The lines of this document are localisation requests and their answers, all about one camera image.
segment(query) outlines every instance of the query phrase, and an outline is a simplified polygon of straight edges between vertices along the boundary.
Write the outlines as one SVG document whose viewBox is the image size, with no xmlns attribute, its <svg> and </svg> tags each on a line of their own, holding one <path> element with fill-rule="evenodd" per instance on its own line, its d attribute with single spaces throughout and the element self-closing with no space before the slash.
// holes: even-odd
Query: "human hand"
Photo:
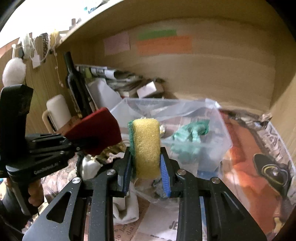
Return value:
<svg viewBox="0 0 296 241">
<path fill-rule="evenodd" d="M 5 185 L 12 190 L 11 180 L 9 178 L 4 178 L 3 182 Z M 39 207 L 44 202 L 43 187 L 41 185 L 41 180 L 37 180 L 29 184 L 28 193 L 30 194 L 29 203 L 35 207 Z"/>
</svg>

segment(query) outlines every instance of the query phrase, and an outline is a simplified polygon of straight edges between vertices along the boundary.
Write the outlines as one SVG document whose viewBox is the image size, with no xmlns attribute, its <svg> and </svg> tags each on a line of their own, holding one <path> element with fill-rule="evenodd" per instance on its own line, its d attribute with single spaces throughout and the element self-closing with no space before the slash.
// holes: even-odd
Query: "bottle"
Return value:
<svg viewBox="0 0 296 241">
<path fill-rule="evenodd" d="M 84 118 L 95 111 L 93 100 L 87 90 L 81 73 L 75 69 L 71 53 L 66 52 L 64 54 L 64 59 L 68 71 L 66 77 L 67 87 L 79 118 Z"/>
</svg>

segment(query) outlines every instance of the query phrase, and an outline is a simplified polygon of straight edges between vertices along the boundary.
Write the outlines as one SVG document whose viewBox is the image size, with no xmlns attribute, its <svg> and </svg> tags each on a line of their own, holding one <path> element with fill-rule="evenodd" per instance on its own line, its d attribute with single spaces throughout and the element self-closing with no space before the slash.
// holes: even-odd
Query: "crumpled green fabric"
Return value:
<svg viewBox="0 0 296 241">
<path fill-rule="evenodd" d="M 200 136 L 206 135 L 209 132 L 209 120 L 201 120 L 192 122 L 188 125 L 180 127 L 171 138 L 174 141 L 183 142 L 182 144 L 172 144 L 171 151 L 178 154 L 178 160 L 182 163 L 191 162 L 196 159 L 201 148 L 198 143 L 201 143 Z"/>
</svg>

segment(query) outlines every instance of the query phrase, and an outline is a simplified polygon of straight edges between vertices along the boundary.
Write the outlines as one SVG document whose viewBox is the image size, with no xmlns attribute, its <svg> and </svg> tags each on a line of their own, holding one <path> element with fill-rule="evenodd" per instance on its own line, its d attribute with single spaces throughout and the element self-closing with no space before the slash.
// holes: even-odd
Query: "transparent plastic bin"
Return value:
<svg viewBox="0 0 296 241">
<path fill-rule="evenodd" d="M 125 98 L 111 113 L 118 121 L 122 138 L 128 141 L 129 121 L 155 118 L 164 125 L 166 132 L 161 138 L 171 159 L 178 161 L 181 168 L 196 175 L 197 171 L 213 172 L 219 166 L 232 141 L 218 111 L 219 104 L 211 99 L 138 99 Z M 209 132 L 200 136 L 201 142 L 179 142 L 170 137 L 181 126 L 191 122 L 209 120 Z"/>
</svg>

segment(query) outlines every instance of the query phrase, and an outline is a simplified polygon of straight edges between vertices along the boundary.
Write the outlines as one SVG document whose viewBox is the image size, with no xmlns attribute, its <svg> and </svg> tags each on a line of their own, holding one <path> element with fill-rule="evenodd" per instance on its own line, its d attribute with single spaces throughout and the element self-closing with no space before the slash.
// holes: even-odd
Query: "white fluffy ball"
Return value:
<svg viewBox="0 0 296 241">
<path fill-rule="evenodd" d="M 26 65 L 21 58 L 13 58 L 8 61 L 3 71 L 2 81 L 4 87 L 18 85 L 24 82 Z"/>
</svg>

